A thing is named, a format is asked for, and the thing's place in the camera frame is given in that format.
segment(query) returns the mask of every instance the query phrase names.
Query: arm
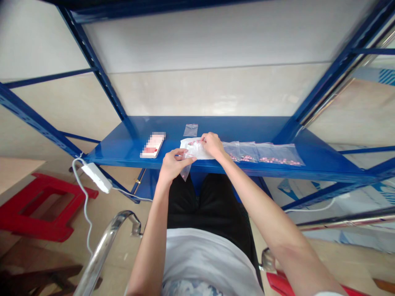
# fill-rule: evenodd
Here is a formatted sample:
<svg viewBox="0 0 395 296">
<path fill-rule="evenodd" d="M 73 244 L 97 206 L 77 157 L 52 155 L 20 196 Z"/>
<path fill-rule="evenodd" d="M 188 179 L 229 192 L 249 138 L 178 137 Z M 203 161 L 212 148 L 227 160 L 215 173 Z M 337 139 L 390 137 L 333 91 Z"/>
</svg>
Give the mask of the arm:
<svg viewBox="0 0 395 296">
<path fill-rule="evenodd" d="M 128 296 L 160 295 L 166 255 L 167 211 L 170 185 L 196 158 L 181 160 L 187 149 L 175 149 L 163 158 L 143 239 L 130 276 Z"/>
<path fill-rule="evenodd" d="M 292 220 L 231 160 L 218 135 L 203 134 L 202 140 L 206 151 L 225 170 L 248 214 L 284 268 L 295 294 L 313 296 L 332 291 L 347 295 Z"/>
</svg>

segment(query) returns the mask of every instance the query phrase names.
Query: small plastic bag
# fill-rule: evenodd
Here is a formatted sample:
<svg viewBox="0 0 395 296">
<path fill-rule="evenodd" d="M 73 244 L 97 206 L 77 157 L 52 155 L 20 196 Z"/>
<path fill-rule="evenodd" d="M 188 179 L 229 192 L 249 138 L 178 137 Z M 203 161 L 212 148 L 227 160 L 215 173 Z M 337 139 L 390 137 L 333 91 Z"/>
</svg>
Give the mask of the small plastic bag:
<svg viewBox="0 0 395 296">
<path fill-rule="evenodd" d="M 189 154 L 189 153 L 187 153 L 187 152 L 184 152 L 184 154 L 182 155 L 182 159 L 184 160 L 184 159 L 187 159 L 187 158 L 191 158 L 191 157 L 194 157 L 194 155 L 193 154 Z M 191 164 L 190 165 L 187 165 L 186 167 L 184 167 L 182 170 L 181 170 L 181 173 L 180 173 L 180 175 L 181 175 L 181 177 L 184 179 L 184 181 L 186 182 L 186 179 L 188 178 L 188 175 L 189 175 L 189 171 L 191 170 Z"/>
<path fill-rule="evenodd" d="M 259 161 L 267 163 L 277 163 L 276 155 L 273 153 L 273 143 L 256 143 L 256 150 L 258 151 Z"/>
<path fill-rule="evenodd" d="M 184 136 L 192 136 L 192 137 L 198 136 L 198 127 L 199 125 L 197 124 L 186 125 L 184 130 Z"/>
<path fill-rule="evenodd" d="M 304 166 L 303 160 L 300 158 L 294 144 L 274 145 L 274 153 L 279 164 L 288 164 L 294 166 Z"/>
<path fill-rule="evenodd" d="M 258 163 L 258 151 L 256 150 L 255 142 L 239 143 L 240 160 L 245 162 Z"/>
<path fill-rule="evenodd" d="M 214 157 L 212 157 L 204 149 L 200 138 L 185 138 L 185 139 L 182 139 L 180 142 L 181 142 L 180 148 L 188 149 L 188 153 L 192 154 L 197 159 L 199 159 L 199 160 L 214 159 Z"/>
<path fill-rule="evenodd" d="M 234 162 L 240 162 L 239 142 L 222 142 L 223 149 Z"/>
</svg>

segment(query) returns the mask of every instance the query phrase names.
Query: white t-shirt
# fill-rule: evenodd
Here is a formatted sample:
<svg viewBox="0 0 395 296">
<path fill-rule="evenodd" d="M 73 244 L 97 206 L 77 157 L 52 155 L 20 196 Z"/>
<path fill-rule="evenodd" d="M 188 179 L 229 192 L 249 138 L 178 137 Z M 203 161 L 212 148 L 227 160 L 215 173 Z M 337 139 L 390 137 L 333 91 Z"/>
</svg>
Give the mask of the white t-shirt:
<svg viewBox="0 0 395 296">
<path fill-rule="evenodd" d="M 264 295 L 248 257 L 232 242 L 195 228 L 167 230 L 163 296 Z M 341 296 L 321 292 L 316 296 Z"/>
</svg>

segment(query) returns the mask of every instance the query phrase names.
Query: hand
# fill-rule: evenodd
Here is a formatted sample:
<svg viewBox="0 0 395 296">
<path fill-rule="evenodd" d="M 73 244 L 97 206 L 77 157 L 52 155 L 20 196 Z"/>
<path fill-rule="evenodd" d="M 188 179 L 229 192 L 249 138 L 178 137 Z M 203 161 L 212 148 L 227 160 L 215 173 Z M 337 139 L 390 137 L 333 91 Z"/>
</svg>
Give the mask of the hand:
<svg viewBox="0 0 395 296">
<path fill-rule="evenodd" d="M 159 178 L 164 181 L 173 181 L 180 173 L 181 170 L 195 162 L 196 157 L 186 158 L 182 160 L 182 155 L 187 152 L 188 149 L 174 149 L 166 153 L 163 158 L 162 168 L 160 169 Z"/>
<path fill-rule="evenodd" d="M 202 145 L 204 149 L 216 160 L 223 156 L 229 156 L 223 149 L 222 142 L 217 134 L 209 132 L 208 134 L 203 134 Z"/>
</svg>

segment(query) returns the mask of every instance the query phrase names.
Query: blue metal shelf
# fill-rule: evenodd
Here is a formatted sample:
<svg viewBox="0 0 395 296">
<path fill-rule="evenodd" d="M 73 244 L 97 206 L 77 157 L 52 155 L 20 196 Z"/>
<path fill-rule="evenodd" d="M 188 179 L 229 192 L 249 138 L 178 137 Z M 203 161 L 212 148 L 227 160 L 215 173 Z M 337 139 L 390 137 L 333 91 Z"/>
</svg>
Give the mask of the blue metal shelf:
<svg viewBox="0 0 395 296">
<path fill-rule="evenodd" d="M 85 160 L 101 165 L 160 169 L 165 153 L 180 147 L 185 124 L 199 124 L 199 134 L 213 131 L 222 141 L 271 142 L 282 130 L 288 117 L 245 116 L 129 116 L 129 125 L 120 123 Z M 156 159 L 140 158 L 140 152 L 152 132 L 166 132 L 166 140 Z M 298 178 L 356 182 L 373 180 L 328 144 L 308 130 L 295 139 L 299 155 L 306 166 L 240 162 L 239 167 L 250 176 Z M 198 160 L 191 171 L 224 173 L 216 160 Z"/>
<path fill-rule="evenodd" d="M 325 142 L 320 140 L 307 129 L 302 129 L 301 123 L 309 119 L 311 114 L 321 106 L 323 98 L 327 97 L 342 82 L 344 74 L 358 66 L 358 63 L 368 54 L 395 54 L 394 49 L 377 48 L 380 40 L 395 28 L 393 21 L 385 30 L 388 22 L 395 13 L 395 0 L 377 1 L 375 7 L 359 28 L 350 36 L 347 45 L 339 53 L 328 71 L 323 75 L 317 85 L 312 89 L 305 101 L 292 117 L 193 117 L 193 116 L 128 116 L 111 85 L 111 81 L 100 64 L 93 47 L 90 45 L 87 35 L 81 23 L 117 19 L 120 17 L 141 16 L 154 13 L 180 11 L 215 5 L 229 5 L 245 2 L 243 0 L 193 0 L 193 1 L 102 1 L 106 5 L 91 7 L 90 4 L 76 0 L 48 2 L 65 3 L 75 5 L 75 11 L 66 7 L 58 7 L 60 14 L 70 29 L 78 46 L 84 54 L 90 68 L 55 75 L 48 75 L 23 81 L 0 83 L 0 104 L 18 116 L 21 120 L 31 125 L 43 136 L 53 141 L 65 152 L 73 157 L 82 157 L 88 162 L 98 165 L 113 165 L 125 167 L 142 167 L 148 169 L 160 169 L 164 154 L 171 149 L 180 146 L 180 140 L 187 123 L 199 124 L 199 134 L 214 131 L 223 141 L 256 141 L 295 143 L 299 155 L 306 166 L 288 166 L 281 164 L 247 163 L 240 162 L 238 165 L 250 176 L 267 176 L 279 178 L 295 178 L 308 180 L 328 180 L 338 183 L 288 204 L 286 208 L 301 208 L 314 203 L 333 198 L 339 194 L 350 192 L 363 186 L 372 185 L 382 180 L 395 177 L 395 158 L 379 164 L 369 170 L 361 170 L 342 154 L 346 153 L 369 153 L 393 150 L 393 147 L 369 148 L 364 150 L 349 150 L 337 152 Z M 70 142 L 66 137 L 72 137 L 98 143 L 99 141 L 67 134 L 58 131 L 49 122 L 44 120 L 37 112 L 15 95 L 10 88 L 21 87 L 53 79 L 93 72 L 113 104 L 122 123 L 119 124 L 94 151 L 84 155 L 82 151 Z M 140 152 L 149 139 L 152 132 L 166 132 L 167 138 L 158 154 L 157 159 L 141 159 Z M 215 160 L 199 160 L 193 164 L 192 172 L 223 173 L 223 169 Z M 142 170 L 139 178 L 147 172 L 148 176 L 158 173 L 155 170 Z M 126 190 L 108 173 L 103 171 L 115 187 Z M 260 177 L 254 177 L 261 183 Z M 125 195 L 136 203 L 138 200 Z"/>
</svg>

